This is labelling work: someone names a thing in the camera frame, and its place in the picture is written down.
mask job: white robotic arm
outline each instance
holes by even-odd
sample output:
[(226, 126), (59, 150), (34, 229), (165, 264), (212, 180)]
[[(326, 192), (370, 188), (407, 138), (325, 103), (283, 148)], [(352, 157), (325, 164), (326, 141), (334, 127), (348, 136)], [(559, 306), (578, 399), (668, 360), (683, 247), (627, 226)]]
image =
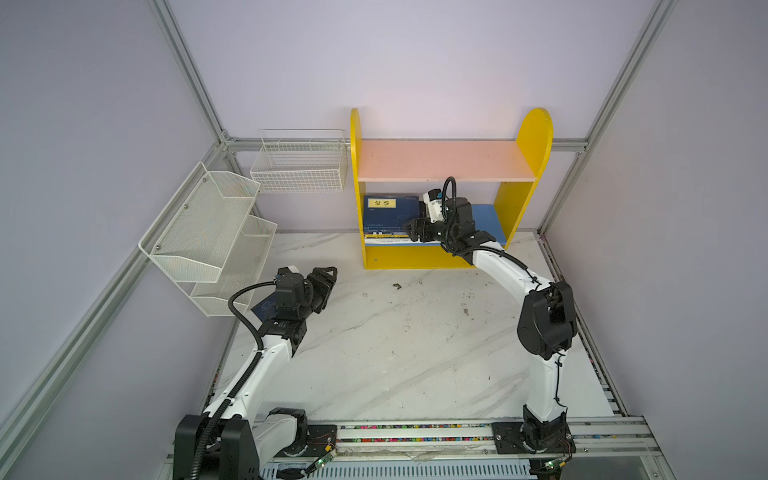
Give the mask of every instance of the white robotic arm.
[[(450, 184), (453, 196), (449, 199)], [(558, 387), (563, 361), (576, 335), (571, 288), (531, 272), (488, 232), (477, 230), (472, 205), (466, 198), (456, 197), (453, 177), (445, 181), (442, 190), (431, 190), (423, 199), (423, 217), (404, 225), (410, 239), (440, 240), (447, 253), (485, 271), (522, 305), (518, 338), (531, 354), (531, 388), (523, 407), (519, 443), (530, 452), (543, 452), (567, 428), (567, 409), (560, 403)]]
[[(293, 357), (306, 333), (307, 317), (325, 308), (335, 283), (335, 267), (316, 268), (305, 279), (291, 266), (278, 270), (274, 282), (248, 286), (230, 298), (230, 310), (251, 331), (255, 345), (235, 378), (203, 414), (187, 415), (177, 427), (174, 478), (251, 478), (280, 451), (287, 455), (306, 451), (308, 424), (303, 410), (274, 409), (253, 430), (252, 425), (264, 386)], [(275, 293), (263, 302), (268, 313), (256, 330), (233, 302), (248, 290), (272, 285)], [(305, 471), (294, 472), (295, 476), (303, 478), (335, 454), (332, 449)]]
[[(504, 250), (498, 242), (486, 242), (483, 247)], [(476, 250), (472, 253), (472, 262), (480, 270), (493, 277), (515, 300), (523, 304), (528, 292), (548, 287), (553, 282), (530, 270), (526, 271), (496, 253)], [(565, 349), (558, 349), (549, 359), (531, 353), (530, 390), (525, 405), (541, 422), (550, 422), (565, 411), (558, 400), (559, 368), (567, 355)]]

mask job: floor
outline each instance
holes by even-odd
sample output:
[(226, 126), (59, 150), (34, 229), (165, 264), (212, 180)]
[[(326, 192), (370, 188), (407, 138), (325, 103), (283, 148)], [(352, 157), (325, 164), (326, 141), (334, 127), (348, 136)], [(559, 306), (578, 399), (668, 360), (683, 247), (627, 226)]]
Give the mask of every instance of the floor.
[[(517, 233), (509, 252), (551, 278), (533, 233)], [(361, 255), (357, 233), (275, 236), (262, 281), (287, 265), (305, 275), (336, 266), (339, 280), (257, 418), (277, 406), (305, 409), (313, 421), (521, 416), (528, 353), (516, 333), (520, 305), (476, 269), (364, 270)], [(253, 304), (268, 293), (257, 290)], [(252, 345), (240, 326), (217, 393)], [(578, 337), (562, 374), (569, 417), (613, 416)]]

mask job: yellow bookshelf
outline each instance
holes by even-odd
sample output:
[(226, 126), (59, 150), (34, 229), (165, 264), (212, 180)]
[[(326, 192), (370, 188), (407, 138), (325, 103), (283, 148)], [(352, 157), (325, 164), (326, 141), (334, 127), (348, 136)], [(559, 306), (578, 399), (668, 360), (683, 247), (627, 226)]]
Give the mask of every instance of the yellow bookshelf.
[(362, 261), (366, 269), (467, 268), (440, 246), (366, 245), (362, 200), (366, 182), (500, 182), (493, 203), (509, 246), (525, 208), (547, 167), (552, 119), (543, 108), (525, 116), (515, 141), (363, 140), (360, 113), (352, 109), (350, 143)]

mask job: label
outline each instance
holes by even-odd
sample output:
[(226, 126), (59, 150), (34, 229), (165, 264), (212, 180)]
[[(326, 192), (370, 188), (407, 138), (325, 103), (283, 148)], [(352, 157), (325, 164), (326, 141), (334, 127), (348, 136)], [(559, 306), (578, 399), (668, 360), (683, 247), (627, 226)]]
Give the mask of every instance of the label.
[(368, 208), (395, 208), (396, 198), (369, 198)]

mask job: white wire basket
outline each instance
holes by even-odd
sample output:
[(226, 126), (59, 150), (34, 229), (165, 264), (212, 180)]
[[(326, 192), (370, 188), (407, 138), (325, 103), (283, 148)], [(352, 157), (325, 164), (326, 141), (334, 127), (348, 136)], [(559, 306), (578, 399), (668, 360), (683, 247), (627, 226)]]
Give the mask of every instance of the white wire basket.
[[(216, 283), (196, 283), (190, 298), (208, 316), (230, 316), (227, 302), (245, 286), (259, 281), (272, 245), (277, 224), (248, 215), (240, 235), (235, 239), (227, 263)], [(254, 290), (237, 297), (235, 307), (244, 312), (253, 298)]]
[[(258, 191), (250, 178), (197, 164), (174, 196), (179, 200), (171, 200), (139, 241), (206, 316), (231, 316), (229, 298), (261, 277), (277, 225), (252, 215)], [(253, 291), (245, 293), (235, 307), (244, 312), (252, 299)]]
[(340, 192), (348, 165), (343, 130), (262, 130), (250, 176), (265, 194)]
[(150, 247), (150, 260), (174, 282), (217, 282), (258, 191), (250, 178), (206, 172)]

